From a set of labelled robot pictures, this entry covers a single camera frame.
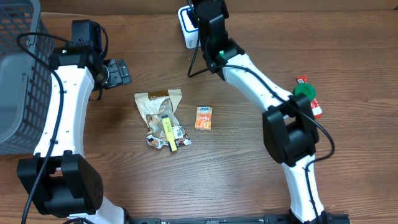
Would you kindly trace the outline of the green lid jar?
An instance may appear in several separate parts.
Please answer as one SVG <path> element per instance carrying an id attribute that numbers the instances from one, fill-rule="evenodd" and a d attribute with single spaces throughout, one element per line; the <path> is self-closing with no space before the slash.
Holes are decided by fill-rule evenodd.
<path id="1" fill-rule="evenodd" d="M 293 95 L 299 95 L 303 93 L 308 97 L 310 101 L 313 101 L 316 97 L 315 88 L 309 83 L 299 83 L 293 90 Z"/>

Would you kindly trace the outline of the red snack stick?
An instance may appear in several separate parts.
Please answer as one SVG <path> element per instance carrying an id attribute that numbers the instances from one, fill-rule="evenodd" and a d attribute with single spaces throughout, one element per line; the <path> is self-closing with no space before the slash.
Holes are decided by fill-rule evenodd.
<path id="1" fill-rule="evenodd" d="M 311 108 L 312 108 L 313 115 L 314 115 L 315 119 L 321 118 L 323 111 L 322 111 L 317 99 L 315 98 L 315 96 L 316 96 L 315 88 L 310 87 L 310 84 L 308 83 L 307 77 L 305 75 L 297 77 L 296 81 L 299 85 L 301 85 L 302 83 L 307 84 L 307 87 L 309 87 L 309 91 L 307 91 L 305 94 L 307 96 L 311 96 L 311 99 L 312 99 Z"/>

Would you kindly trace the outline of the beige snack pouch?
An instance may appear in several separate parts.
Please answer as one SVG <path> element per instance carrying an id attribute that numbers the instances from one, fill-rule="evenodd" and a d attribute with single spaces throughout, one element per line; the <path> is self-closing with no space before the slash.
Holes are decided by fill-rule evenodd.
<path id="1" fill-rule="evenodd" d="M 149 132 L 146 134 L 148 145 L 157 149 L 169 146 L 162 124 L 164 116 L 170 118 L 176 146 L 191 145 L 191 139 L 175 117 L 177 107 L 182 100 L 181 89 L 136 93 L 134 97 L 141 117 L 149 128 Z"/>

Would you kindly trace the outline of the orange tissue pack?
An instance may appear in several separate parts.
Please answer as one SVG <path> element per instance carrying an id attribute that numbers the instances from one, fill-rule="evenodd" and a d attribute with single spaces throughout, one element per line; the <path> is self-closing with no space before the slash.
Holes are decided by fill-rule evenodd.
<path id="1" fill-rule="evenodd" d="M 199 131 L 211 131 L 213 108 L 210 106 L 197 107 L 195 129 Z"/>

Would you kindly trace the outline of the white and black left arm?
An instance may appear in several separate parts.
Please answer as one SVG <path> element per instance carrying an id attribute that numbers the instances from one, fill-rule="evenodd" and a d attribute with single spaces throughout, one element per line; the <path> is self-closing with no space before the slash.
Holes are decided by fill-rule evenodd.
<path id="1" fill-rule="evenodd" d="M 68 223 L 132 222 L 126 209 L 104 196 L 102 178 L 83 149 L 91 92 L 107 82 L 103 54 L 89 43 L 69 42 L 54 49 L 45 64 L 53 84 L 44 130 L 33 157 L 17 166 L 29 194 L 22 223 L 31 205 L 42 215 L 66 218 Z"/>

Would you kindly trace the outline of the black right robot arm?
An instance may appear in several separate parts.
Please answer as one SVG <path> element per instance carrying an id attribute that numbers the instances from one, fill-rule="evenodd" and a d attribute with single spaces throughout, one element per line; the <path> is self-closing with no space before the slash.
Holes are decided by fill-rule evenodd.
<path id="1" fill-rule="evenodd" d="M 282 165 L 287 179 L 290 221 L 326 222 L 313 171 L 320 126 L 310 99 L 303 92 L 293 94 L 273 83 L 228 36 L 224 1 L 189 1 L 188 6 L 191 22 L 198 28 L 197 49 L 202 50 L 208 71 L 240 90 L 262 113 L 264 145 Z"/>

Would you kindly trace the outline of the yellow snack stick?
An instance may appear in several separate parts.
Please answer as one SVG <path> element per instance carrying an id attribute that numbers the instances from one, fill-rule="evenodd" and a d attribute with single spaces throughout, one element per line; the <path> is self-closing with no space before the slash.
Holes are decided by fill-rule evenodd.
<path id="1" fill-rule="evenodd" d="M 174 132 L 173 132 L 173 128 L 171 125 L 171 120 L 167 115 L 162 116 L 162 125 L 164 128 L 165 136 L 166 136 L 168 144 L 169 144 L 170 151 L 177 152 L 178 147 L 175 142 L 175 137 L 174 137 Z"/>

